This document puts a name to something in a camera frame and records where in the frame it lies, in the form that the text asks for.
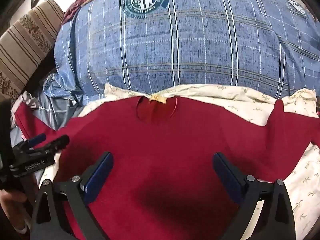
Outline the person's left hand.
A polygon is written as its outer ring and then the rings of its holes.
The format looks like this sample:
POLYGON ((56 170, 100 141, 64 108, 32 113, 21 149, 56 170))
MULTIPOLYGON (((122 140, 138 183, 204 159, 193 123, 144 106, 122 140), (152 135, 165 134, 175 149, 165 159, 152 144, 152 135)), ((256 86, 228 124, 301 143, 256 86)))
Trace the person's left hand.
POLYGON ((1 207, 14 229, 21 234, 28 230, 22 211, 23 203, 28 200, 25 193, 16 190, 1 190, 1 207))

